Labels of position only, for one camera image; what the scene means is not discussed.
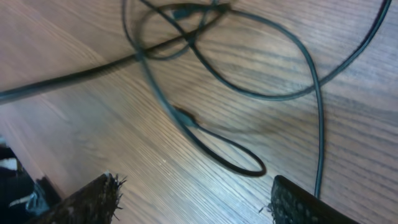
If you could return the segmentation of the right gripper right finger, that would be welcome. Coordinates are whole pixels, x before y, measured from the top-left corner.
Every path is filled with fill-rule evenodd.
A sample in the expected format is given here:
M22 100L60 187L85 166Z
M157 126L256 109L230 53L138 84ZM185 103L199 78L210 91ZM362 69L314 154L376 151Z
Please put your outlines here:
M358 224L282 175L274 178L267 209L275 224Z

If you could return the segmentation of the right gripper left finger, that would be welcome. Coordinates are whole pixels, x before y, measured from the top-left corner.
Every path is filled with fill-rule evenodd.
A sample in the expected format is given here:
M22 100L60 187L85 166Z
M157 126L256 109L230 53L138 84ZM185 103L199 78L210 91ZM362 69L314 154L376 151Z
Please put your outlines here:
M33 214L28 224L110 224L115 218L125 179L109 172L101 174L69 197L62 199L43 177L34 185L26 205Z

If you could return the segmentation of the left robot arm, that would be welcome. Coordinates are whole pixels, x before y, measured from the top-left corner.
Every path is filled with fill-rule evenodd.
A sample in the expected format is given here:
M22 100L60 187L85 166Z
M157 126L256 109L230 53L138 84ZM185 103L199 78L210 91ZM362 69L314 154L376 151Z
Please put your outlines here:
M33 180L19 166L14 151L1 138L1 162L10 161L13 168L1 166L1 224L26 223L62 201L46 177Z

